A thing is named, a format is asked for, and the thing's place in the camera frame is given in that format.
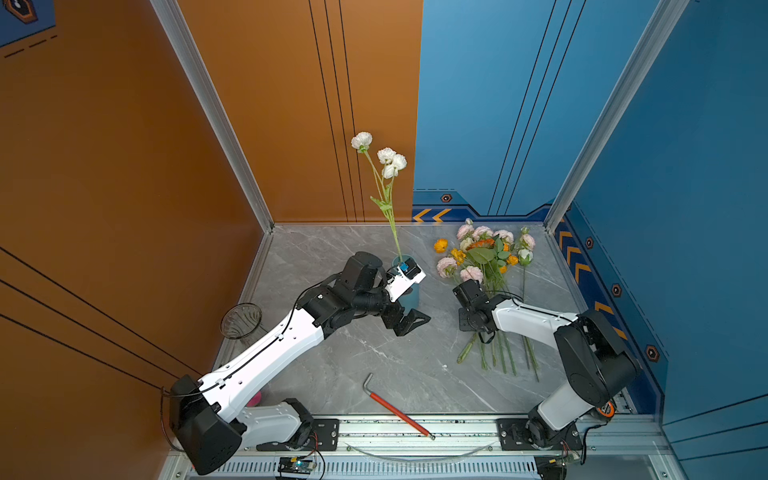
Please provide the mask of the white rose flower stem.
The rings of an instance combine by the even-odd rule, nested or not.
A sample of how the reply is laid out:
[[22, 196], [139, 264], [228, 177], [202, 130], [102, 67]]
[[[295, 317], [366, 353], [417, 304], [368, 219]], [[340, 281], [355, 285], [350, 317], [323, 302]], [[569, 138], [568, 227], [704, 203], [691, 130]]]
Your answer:
[[[535, 248], [535, 240], [533, 236], [530, 234], [530, 228], [529, 227], [522, 227], [520, 231], [520, 236], [517, 241], [517, 257], [519, 260], [519, 264], [523, 268], [523, 280], [522, 280], [522, 296], [525, 296], [526, 292], [526, 275], [527, 275], [527, 266], [530, 265], [533, 261], [533, 251]], [[534, 348], [531, 342], [531, 339], [527, 336], [523, 337], [525, 350], [527, 353], [527, 359], [530, 363], [530, 368], [533, 370], [534, 377], [536, 381], [540, 380], [539, 377], [539, 366], [537, 359], [535, 357]]]

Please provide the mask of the teal ceramic vase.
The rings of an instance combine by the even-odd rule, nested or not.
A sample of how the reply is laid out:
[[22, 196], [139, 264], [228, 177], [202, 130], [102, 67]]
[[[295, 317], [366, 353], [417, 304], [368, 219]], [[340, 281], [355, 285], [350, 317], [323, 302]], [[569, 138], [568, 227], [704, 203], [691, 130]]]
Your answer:
[[[412, 260], [413, 257], [408, 254], [403, 254], [403, 261]], [[399, 256], [396, 256], [391, 261], [391, 266], [395, 267], [400, 262]], [[401, 295], [398, 299], [400, 304], [405, 308], [405, 314], [407, 315], [410, 310], [412, 309], [418, 309], [419, 308], [419, 300], [420, 300], [420, 284], [414, 284], [412, 285], [409, 290], [406, 291], [403, 295]]]

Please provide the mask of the pink peony flower stem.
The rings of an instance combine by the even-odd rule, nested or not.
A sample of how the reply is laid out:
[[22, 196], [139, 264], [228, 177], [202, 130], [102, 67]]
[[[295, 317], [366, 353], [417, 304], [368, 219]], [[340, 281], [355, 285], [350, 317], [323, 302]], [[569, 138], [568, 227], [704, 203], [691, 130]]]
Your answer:
[[460, 303], [459, 329], [470, 334], [456, 358], [462, 364], [476, 349], [480, 354], [483, 370], [500, 368], [503, 373], [518, 374], [510, 341], [506, 334], [498, 333], [491, 325], [491, 314], [483, 309], [485, 301], [490, 302], [501, 295], [502, 300], [511, 295], [507, 282], [503, 278], [506, 268], [498, 269], [499, 264], [490, 262], [475, 265], [459, 263], [455, 256], [438, 261], [438, 274], [443, 279], [455, 282], [454, 295]]

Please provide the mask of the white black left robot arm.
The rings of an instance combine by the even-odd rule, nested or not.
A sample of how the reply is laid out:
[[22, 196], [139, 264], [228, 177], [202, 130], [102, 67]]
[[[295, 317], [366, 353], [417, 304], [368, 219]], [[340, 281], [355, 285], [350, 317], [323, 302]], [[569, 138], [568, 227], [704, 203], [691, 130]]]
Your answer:
[[198, 380], [177, 380], [167, 394], [169, 424], [196, 473], [216, 471], [245, 447], [316, 447], [314, 418], [297, 399], [252, 413], [247, 404], [294, 360], [356, 319], [377, 317], [398, 336], [429, 322], [400, 301], [425, 277], [413, 259], [385, 267], [377, 256], [357, 252], [342, 271], [302, 291], [285, 318], [236, 358]]

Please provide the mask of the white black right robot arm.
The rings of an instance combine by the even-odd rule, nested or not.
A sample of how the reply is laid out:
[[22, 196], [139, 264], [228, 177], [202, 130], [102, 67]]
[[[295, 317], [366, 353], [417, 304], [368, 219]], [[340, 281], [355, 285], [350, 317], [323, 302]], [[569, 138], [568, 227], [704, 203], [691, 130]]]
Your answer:
[[488, 296], [475, 280], [453, 289], [460, 319], [480, 335], [515, 333], [557, 350], [566, 381], [528, 414], [524, 438], [537, 449], [558, 446], [576, 421], [609, 404], [642, 371], [606, 317], [560, 313], [523, 303], [510, 293]]

